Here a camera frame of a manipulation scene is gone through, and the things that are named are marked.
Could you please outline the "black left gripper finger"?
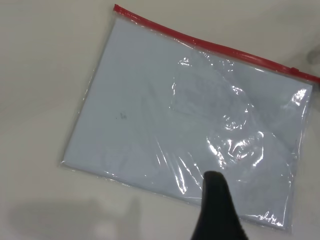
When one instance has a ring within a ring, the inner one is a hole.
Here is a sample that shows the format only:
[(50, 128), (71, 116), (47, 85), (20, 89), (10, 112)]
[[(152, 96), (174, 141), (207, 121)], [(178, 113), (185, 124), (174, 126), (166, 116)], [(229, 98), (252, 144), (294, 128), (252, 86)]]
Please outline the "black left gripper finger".
[(247, 240), (222, 173), (203, 175), (201, 209), (192, 240)]

